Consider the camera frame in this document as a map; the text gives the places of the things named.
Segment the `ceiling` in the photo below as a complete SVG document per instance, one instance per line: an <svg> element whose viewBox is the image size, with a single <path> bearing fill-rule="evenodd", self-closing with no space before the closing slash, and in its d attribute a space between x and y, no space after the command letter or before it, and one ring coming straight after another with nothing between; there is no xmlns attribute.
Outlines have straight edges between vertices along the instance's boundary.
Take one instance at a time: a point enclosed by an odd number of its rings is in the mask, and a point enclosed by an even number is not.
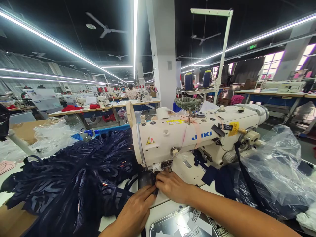
<svg viewBox="0 0 316 237"><path fill-rule="evenodd" d="M131 3L132 1L129 0L4 0L2 2L5 8L14 11L21 18L38 26L100 65L132 65ZM316 10L314 0L265 0L256 3L253 0L175 0L177 56L204 58L221 50L227 20L224 17L207 16L204 33L205 16L192 15L190 12L190 8L206 8L206 4L207 8L234 9L228 46ZM124 30L127 33L111 32L101 39L103 28L89 18L85 12L93 14L110 29ZM87 28L87 23L93 24L96 29ZM74 65L74 67L82 68L78 70L83 72L101 73L100 70L86 62L63 52L60 48L39 39L3 18L0 18L0 29L6 35L6 37L0 36L0 49L28 55L32 55L32 52L43 52L46 53L45 57L60 65L67 67ZM208 37L216 33L221 33L221 35L205 41L202 46L199 46L199 40L191 39L191 35L203 37L205 34L205 37ZM287 31L267 38L258 43L258 46L287 39L289 35L290 31ZM141 56L151 55L149 26L144 6L140 8L139 12L138 39L138 42L141 42L137 45L138 60L143 62L144 72L150 72L153 70L152 58ZM241 51L236 50L227 56L238 54ZM119 60L109 54L129 56ZM186 65L190 61L190 59L183 59L182 65ZM129 81L133 76L132 68L109 68L107 70L120 78L129 78ZM152 75L145 74L145 77L150 78Z"/></svg>

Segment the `navy thread spool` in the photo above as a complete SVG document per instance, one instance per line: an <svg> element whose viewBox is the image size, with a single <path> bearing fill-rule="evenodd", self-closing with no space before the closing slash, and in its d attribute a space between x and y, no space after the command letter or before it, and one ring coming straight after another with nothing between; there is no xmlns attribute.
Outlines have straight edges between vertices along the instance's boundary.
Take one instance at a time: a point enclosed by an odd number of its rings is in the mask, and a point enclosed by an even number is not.
<svg viewBox="0 0 316 237"><path fill-rule="evenodd" d="M189 91L192 90L192 73L188 72L187 74L185 74L184 77L184 83L185 83L185 90Z"/></svg>
<svg viewBox="0 0 316 237"><path fill-rule="evenodd" d="M203 78L203 88L209 88L211 81L211 70L205 71Z"/></svg>

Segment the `yellow label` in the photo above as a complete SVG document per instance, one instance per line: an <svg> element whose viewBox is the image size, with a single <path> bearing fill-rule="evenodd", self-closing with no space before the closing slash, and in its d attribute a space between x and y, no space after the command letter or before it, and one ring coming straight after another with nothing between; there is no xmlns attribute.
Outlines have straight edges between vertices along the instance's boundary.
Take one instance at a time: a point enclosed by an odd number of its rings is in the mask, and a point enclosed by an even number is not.
<svg viewBox="0 0 316 237"><path fill-rule="evenodd" d="M229 132L228 136L230 137L236 135L239 128L239 122L231 122L229 125L233 125L233 130Z"/></svg>
<svg viewBox="0 0 316 237"><path fill-rule="evenodd" d="M181 120L181 119L166 121L166 123L169 124L169 125L182 124L182 123L185 123L185 122L186 121Z"/></svg>

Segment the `human hand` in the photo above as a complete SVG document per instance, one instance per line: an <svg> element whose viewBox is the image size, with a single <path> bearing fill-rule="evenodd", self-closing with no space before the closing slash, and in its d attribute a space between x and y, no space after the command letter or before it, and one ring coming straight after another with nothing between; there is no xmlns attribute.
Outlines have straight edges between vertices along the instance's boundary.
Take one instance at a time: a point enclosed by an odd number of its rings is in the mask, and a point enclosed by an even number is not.
<svg viewBox="0 0 316 237"><path fill-rule="evenodd" d="M188 205L191 189L195 186L184 182L175 172L161 171L156 176L156 187L172 201Z"/></svg>
<svg viewBox="0 0 316 237"><path fill-rule="evenodd" d="M135 237L140 234L146 225L150 214L150 206L156 196L151 194L155 186L145 186L133 194L126 202L117 219L108 226L101 236Z"/></svg>

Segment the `black tag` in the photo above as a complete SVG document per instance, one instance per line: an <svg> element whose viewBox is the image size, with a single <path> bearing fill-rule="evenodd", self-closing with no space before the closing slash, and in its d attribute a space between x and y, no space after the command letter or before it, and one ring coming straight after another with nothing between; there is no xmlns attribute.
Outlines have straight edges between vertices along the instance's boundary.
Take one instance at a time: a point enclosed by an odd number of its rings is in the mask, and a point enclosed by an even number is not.
<svg viewBox="0 0 316 237"><path fill-rule="evenodd" d="M221 143L219 138L213 138L212 140L215 142L216 145L219 145L219 146L222 145L222 143Z"/></svg>
<svg viewBox="0 0 316 237"><path fill-rule="evenodd" d="M229 131L232 131L234 127L233 125L227 125L227 124L224 124L223 126L224 126L224 130L229 130ZM218 128L222 129L222 125L220 123L218 124Z"/></svg>
<svg viewBox="0 0 316 237"><path fill-rule="evenodd" d="M225 132L219 129L215 124L212 126L212 130L216 132L220 137L225 137Z"/></svg>

